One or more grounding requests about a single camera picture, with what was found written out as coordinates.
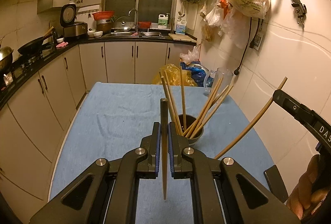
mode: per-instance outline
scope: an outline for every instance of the sink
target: sink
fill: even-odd
[[[117,33],[108,33],[103,37],[139,37],[139,35],[133,35],[134,32],[117,32]]]
[[[143,32],[141,33],[142,37],[161,37],[163,38],[160,32]]]

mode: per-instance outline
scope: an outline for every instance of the black cup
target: black cup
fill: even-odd
[[[184,123],[183,123],[183,114],[178,115],[179,117],[179,122],[180,122],[180,126],[182,127],[182,131],[184,132]],[[191,116],[191,115],[186,115],[186,128],[190,127],[193,122],[196,121],[196,118]],[[202,136],[202,134],[204,133],[204,129],[202,128],[196,135],[196,137],[194,137],[193,139],[187,139],[188,140],[188,144],[190,146],[193,146]]]

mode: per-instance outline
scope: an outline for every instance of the clear pitcher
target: clear pitcher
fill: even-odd
[[[212,87],[207,87],[207,80],[209,77],[214,79]],[[232,77],[233,77],[233,72],[224,67],[217,68],[216,71],[211,70],[211,71],[207,72],[205,80],[204,80],[204,88],[206,90],[207,95],[209,95],[209,93],[216,86],[216,81],[218,79],[221,79],[222,77],[223,77],[223,81],[222,81],[222,84],[221,84],[217,94],[221,93],[223,91],[223,89],[226,88],[226,86],[230,85]]]

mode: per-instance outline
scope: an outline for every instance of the white bowl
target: white bowl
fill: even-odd
[[[96,30],[88,31],[87,35],[88,37],[93,37],[93,34],[96,32]]]
[[[58,44],[61,44],[64,41],[64,38],[59,38],[56,40]]]
[[[98,32],[93,33],[93,36],[95,38],[98,38],[98,37],[102,37],[102,34],[103,34],[103,31],[98,31]]]

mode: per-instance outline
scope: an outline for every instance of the black countertop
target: black countertop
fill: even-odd
[[[41,68],[43,68],[46,64],[60,56],[62,53],[67,50],[73,48],[78,44],[84,43],[99,43],[99,42],[120,42],[120,41],[129,41],[129,42],[161,42],[161,43],[177,43],[177,44],[187,44],[195,46],[196,43],[186,42],[186,41],[175,41],[172,40],[169,36],[163,38],[152,38],[152,37],[100,37],[100,38],[81,38],[79,40],[69,41],[69,44],[64,48],[55,48],[52,46],[48,50],[48,55],[36,60],[33,64],[22,68],[22,58],[18,58],[14,63],[11,70],[13,75],[13,82],[9,86],[2,85],[0,86],[0,109],[4,107],[7,101],[13,96],[13,94],[26,82],[29,78],[31,78],[36,72],[38,72]]]

